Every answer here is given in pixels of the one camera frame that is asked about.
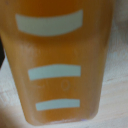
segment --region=white label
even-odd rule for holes
[[[36,104],[37,111],[63,109],[63,108],[78,108],[80,107],[80,100],[75,99],[58,99],[40,102]]]
[[[80,77],[81,66],[64,64],[49,65],[30,69],[28,74],[30,80],[59,77]]]
[[[16,14],[18,29],[35,36],[58,36],[75,31],[83,25],[83,10],[57,17],[28,17]]]

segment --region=orange bottle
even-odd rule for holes
[[[26,120],[93,118],[114,0],[1,0],[0,35]]]

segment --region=orange liquid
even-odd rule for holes
[[[0,34],[26,120],[33,125],[93,118],[99,107],[114,0],[1,0]],[[83,9],[83,26],[60,36],[20,32],[16,14],[31,17],[66,15]],[[81,66],[81,77],[30,81],[28,70],[52,65]],[[53,99],[80,99],[79,108],[37,111],[35,104]]]

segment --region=white stripe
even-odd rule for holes
[[[83,24],[83,10],[58,17],[28,17],[16,14],[21,32],[36,36],[57,36],[72,32]]]
[[[63,108],[78,108],[78,107],[80,107],[80,100],[74,100],[74,99],[58,99],[58,100],[40,102],[36,104],[37,111],[63,109]]]
[[[30,69],[28,71],[30,80],[57,78],[57,77],[80,77],[81,66],[76,65],[49,65]]]

